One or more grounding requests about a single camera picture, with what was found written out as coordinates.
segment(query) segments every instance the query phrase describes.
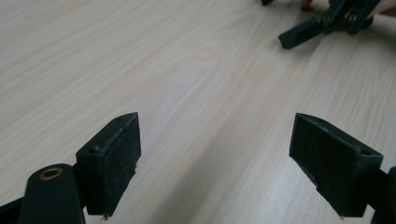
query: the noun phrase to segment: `metal screw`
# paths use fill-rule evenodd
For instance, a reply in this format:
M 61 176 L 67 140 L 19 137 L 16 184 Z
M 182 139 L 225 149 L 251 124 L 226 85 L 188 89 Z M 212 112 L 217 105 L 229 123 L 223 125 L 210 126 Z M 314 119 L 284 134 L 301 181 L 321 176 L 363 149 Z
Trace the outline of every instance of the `metal screw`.
M 53 179 L 53 178 L 61 175 L 63 171 L 64 170 L 62 168 L 58 168 L 58 167 L 48 169 L 48 170 L 44 171 L 43 173 L 41 173 L 40 179 L 42 179 L 42 180 Z

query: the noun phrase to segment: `black mechanical part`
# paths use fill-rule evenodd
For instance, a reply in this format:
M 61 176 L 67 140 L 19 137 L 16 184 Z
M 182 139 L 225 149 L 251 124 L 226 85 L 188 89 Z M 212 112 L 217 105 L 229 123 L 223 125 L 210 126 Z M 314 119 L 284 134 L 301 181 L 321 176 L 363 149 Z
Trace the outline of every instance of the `black mechanical part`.
M 7 203 L 0 207 L 0 223 L 16 224 L 21 212 L 22 199 L 19 198 L 11 203 Z
M 140 155 L 137 113 L 115 118 L 78 151 L 73 167 L 55 164 L 31 175 L 25 196 L 0 207 L 0 223 L 85 223 L 85 206 L 90 215 L 111 217 Z
M 272 1 L 262 0 L 262 4 L 267 6 Z M 292 49 L 320 34 L 329 35 L 336 31 L 355 35 L 373 23 L 373 18 L 367 19 L 367 16 L 379 1 L 334 0 L 320 19 L 304 21 L 281 34 L 278 39 L 284 49 Z
M 379 169 L 380 153 L 323 119 L 296 114 L 290 156 L 339 216 L 362 217 L 370 204 L 372 223 L 396 223 L 396 201 L 389 199 L 395 174 Z
M 76 154 L 88 214 L 111 217 L 141 155 L 137 113 L 113 119 Z
M 29 177 L 18 223 L 85 223 L 72 166 L 51 165 Z
M 281 34 L 278 38 L 284 49 L 292 49 L 321 33 L 320 22 L 312 18 Z

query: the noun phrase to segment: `table surface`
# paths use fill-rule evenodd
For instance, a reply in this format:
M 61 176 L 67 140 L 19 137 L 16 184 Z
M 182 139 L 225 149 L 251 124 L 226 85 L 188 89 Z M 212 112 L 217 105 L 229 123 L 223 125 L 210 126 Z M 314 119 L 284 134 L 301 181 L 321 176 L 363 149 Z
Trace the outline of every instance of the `table surface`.
M 289 157 L 295 113 L 396 165 L 396 20 L 282 49 L 296 0 L 0 2 L 0 204 L 138 112 L 142 157 L 106 223 L 370 223 L 341 218 Z M 87 223 L 104 223 L 88 217 Z

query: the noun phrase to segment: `light wood grain surface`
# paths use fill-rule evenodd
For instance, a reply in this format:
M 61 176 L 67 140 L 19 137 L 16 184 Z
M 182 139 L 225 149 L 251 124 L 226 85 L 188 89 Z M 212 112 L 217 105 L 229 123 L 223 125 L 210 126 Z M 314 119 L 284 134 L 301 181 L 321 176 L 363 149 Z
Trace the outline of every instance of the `light wood grain surface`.
M 289 157 L 290 136 L 295 113 L 310 114 L 396 165 L 396 20 L 285 50 L 277 36 L 327 1 L 298 5 L 1 1 L 0 204 L 138 112 L 142 157 L 106 223 L 370 223 L 370 207 L 337 216 Z

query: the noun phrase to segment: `black bracket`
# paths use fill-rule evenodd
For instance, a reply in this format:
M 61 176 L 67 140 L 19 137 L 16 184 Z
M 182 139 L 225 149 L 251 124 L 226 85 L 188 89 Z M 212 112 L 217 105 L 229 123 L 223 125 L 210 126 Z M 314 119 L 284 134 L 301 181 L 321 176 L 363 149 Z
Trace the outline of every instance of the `black bracket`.
M 396 167 L 381 171 L 377 151 L 323 119 L 296 114 L 290 156 L 340 217 L 362 217 L 370 204 L 372 223 L 396 223 Z
M 262 0 L 264 6 L 273 0 Z M 367 16 L 380 0 L 334 0 L 329 9 L 320 19 L 311 18 L 289 29 L 278 38 L 284 49 L 292 49 L 305 41 L 332 32 L 347 32 L 355 35 L 358 31 L 368 28 L 373 18 Z
M 29 177 L 23 198 L 0 207 L 4 224 L 85 223 L 111 217 L 141 155 L 137 113 L 111 120 L 76 154 L 74 166 L 54 164 Z

